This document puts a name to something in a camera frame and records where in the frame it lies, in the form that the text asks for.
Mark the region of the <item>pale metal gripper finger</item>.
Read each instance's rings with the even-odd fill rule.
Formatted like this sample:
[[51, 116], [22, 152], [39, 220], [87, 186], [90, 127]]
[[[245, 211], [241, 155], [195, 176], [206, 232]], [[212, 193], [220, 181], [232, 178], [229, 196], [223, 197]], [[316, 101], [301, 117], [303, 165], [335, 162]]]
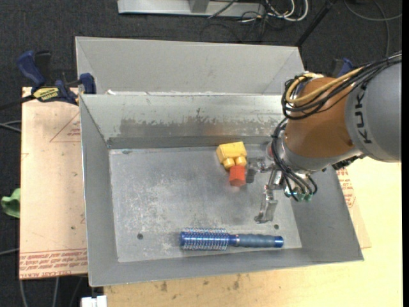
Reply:
[[265, 223], [268, 221], [267, 219], [267, 210], [268, 210], [268, 202], [263, 200], [260, 205], [260, 210], [258, 214], [254, 217], [255, 222], [257, 223]]
[[266, 207], [265, 207], [265, 222], [267, 221], [273, 221], [274, 220], [274, 214], [275, 210], [277, 208], [278, 201], [277, 200], [268, 200], [266, 202]]

